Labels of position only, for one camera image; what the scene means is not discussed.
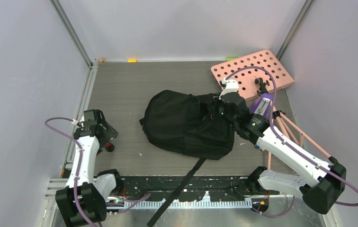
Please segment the red black stamp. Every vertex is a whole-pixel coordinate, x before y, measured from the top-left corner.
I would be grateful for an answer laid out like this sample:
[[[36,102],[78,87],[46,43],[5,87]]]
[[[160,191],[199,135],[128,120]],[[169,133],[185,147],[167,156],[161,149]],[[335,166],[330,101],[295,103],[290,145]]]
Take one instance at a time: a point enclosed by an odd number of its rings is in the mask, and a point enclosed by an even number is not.
[[[115,146],[112,143],[108,143],[105,145],[105,151],[106,152],[113,152],[115,149]]]

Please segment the black backpack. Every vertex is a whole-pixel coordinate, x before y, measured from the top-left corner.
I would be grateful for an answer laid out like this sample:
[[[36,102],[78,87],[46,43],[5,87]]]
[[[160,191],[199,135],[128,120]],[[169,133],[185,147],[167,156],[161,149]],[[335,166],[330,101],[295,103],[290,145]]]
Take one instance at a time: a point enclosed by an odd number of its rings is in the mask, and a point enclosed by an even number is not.
[[[172,90],[156,94],[139,123],[148,141],[167,151],[197,157],[194,167],[147,223],[152,227],[176,200],[207,159],[219,160],[234,144],[234,129],[218,112],[216,94],[188,95]]]

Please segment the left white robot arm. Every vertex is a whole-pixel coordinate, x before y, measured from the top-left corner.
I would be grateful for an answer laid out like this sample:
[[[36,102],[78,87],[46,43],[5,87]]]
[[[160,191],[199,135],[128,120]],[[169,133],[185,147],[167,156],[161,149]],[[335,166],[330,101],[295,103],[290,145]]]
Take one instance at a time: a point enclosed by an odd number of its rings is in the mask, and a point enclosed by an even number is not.
[[[56,191],[55,201],[66,226],[95,225],[106,219],[108,196],[117,196],[124,188],[116,169],[94,174],[96,156],[114,151],[112,140],[118,132],[98,109],[84,111],[81,119],[72,123],[78,126],[68,137],[75,144],[72,171],[65,187]]]

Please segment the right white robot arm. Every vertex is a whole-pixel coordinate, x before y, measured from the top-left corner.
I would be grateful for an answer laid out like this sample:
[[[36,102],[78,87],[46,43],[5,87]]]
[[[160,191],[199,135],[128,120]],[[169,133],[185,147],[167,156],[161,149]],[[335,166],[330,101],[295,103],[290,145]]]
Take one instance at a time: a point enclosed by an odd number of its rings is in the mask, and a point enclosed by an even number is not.
[[[270,126],[267,118],[250,113],[245,100],[236,92],[215,95],[214,101],[216,111],[242,139],[270,151],[298,174],[291,176],[258,167],[248,182],[251,192],[285,192],[301,198],[317,213],[329,212],[345,190],[347,170],[336,158],[321,160],[293,141],[287,141],[277,127]]]

